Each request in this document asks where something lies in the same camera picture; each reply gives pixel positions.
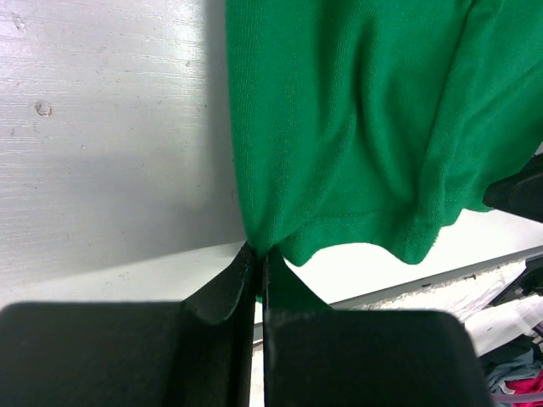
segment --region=white painted surface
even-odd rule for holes
[[[543,245],[543,224],[500,211],[462,211],[441,230],[420,265],[401,263],[378,246],[357,243],[325,248],[293,270],[328,303],[372,293]]]
[[[0,285],[244,239],[217,0],[0,2]]]
[[[215,277],[242,243],[200,248],[159,259],[9,287],[0,284],[0,309],[24,301],[179,301]]]

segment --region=green shirt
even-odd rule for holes
[[[406,263],[543,140],[543,0],[227,0],[249,243]]]

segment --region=white wall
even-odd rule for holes
[[[223,1],[1,2],[2,285],[243,240],[226,75]]]

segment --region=black plastic piece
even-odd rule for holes
[[[264,280],[266,407],[493,405],[471,341],[451,315],[333,311],[276,249]]]
[[[543,154],[514,176],[490,185],[483,203],[491,208],[543,222]]]
[[[182,303],[16,304],[0,313],[0,405],[249,404],[256,257]]]

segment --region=pink fabric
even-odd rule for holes
[[[515,394],[527,394],[543,392],[543,371],[535,379],[511,380],[506,382],[507,388],[515,391]],[[515,403],[514,407],[541,407],[543,401],[533,403]]]

